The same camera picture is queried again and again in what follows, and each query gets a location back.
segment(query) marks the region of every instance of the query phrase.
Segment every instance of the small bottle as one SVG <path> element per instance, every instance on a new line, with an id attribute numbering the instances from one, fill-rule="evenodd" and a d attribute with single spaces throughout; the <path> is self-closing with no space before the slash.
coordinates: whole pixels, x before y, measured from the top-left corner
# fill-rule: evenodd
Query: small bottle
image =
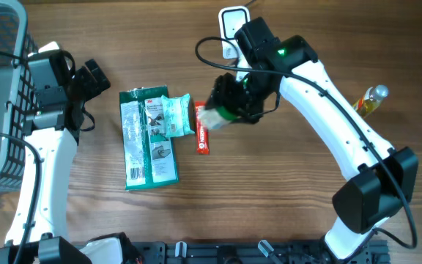
<path id="1" fill-rule="evenodd" d="M 385 85 L 377 85 L 367 89 L 366 94 L 359 99 L 352 107 L 362 117 L 366 118 L 380 103 L 388 96 L 388 88 Z"/>

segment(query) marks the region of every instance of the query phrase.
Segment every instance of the sponge package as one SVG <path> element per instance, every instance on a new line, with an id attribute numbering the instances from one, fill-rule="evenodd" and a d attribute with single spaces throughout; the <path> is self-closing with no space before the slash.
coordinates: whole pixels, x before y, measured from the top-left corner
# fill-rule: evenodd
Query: sponge package
<path id="1" fill-rule="evenodd" d="M 161 96 L 167 86 L 120 92 L 126 189 L 143 190 L 177 183 L 174 143 L 166 138 Z"/>
<path id="2" fill-rule="evenodd" d="M 166 137 L 188 135 L 190 128 L 190 94 L 178 98 L 167 98 L 162 95 L 164 118 L 166 121 Z"/>

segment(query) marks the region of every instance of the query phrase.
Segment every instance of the red package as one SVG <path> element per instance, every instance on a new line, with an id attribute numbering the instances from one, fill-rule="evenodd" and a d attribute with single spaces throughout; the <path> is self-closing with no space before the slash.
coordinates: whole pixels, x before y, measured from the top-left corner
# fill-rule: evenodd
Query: red package
<path id="1" fill-rule="evenodd" d="M 208 130 L 198 119 L 198 114 L 204 108 L 205 102 L 195 102 L 196 113 L 196 152 L 203 155 L 210 154 L 210 143 L 208 142 Z"/>

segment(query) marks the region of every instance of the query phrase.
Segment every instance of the basket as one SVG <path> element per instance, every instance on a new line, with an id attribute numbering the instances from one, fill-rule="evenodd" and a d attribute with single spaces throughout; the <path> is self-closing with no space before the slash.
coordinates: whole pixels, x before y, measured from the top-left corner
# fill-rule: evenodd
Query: basket
<path id="1" fill-rule="evenodd" d="M 37 46 L 27 31 L 27 14 L 16 0 L 0 0 L 0 51 L 26 58 Z M 28 110 L 36 108 L 29 69 L 0 56 L 0 132 L 22 139 Z M 25 147 L 0 138 L 0 192 L 18 191 L 24 171 Z"/>

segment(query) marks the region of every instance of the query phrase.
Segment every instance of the wood grain surface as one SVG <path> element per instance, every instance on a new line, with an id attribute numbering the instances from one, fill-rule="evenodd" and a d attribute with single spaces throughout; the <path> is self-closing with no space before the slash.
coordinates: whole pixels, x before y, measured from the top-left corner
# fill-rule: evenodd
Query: wood grain surface
<path id="1" fill-rule="evenodd" d="M 26 5 L 39 45 L 56 40 L 78 65 L 95 58 L 111 81 L 111 88 L 86 106 L 97 127 L 82 133 L 71 169 L 67 222 L 72 241 L 121 231 L 132 241 L 285 241 L 317 239 L 331 228 L 336 218 L 331 197 L 344 179 L 322 140 L 287 102 L 257 125 L 212 131 L 210 156 L 195 153 L 193 136 L 178 138 L 180 182 L 125 191 L 119 92 L 167 84 L 171 96 L 189 92 L 195 100 L 206 100 L 224 72 L 201 63 L 194 46 L 219 35 L 219 10 L 238 4 Z M 348 101 L 377 84 L 390 88 L 367 121 L 397 148 L 410 146 L 420 159 L 411 204 L 419 245 L 408 251 L 389 241 L 391 255 L 393 263 L 422 263 L 422 1 L 261 0 L 251 7 L 251 16 L 263 16 L 282 40 L 303 36 Z M 219 43 L 206 44 L 202 52 L 224 62 Z M 17 193 L 0 194 L 0 246 L 17 202 Z M 385 228 L 410 241 L 403 212 Z"/>

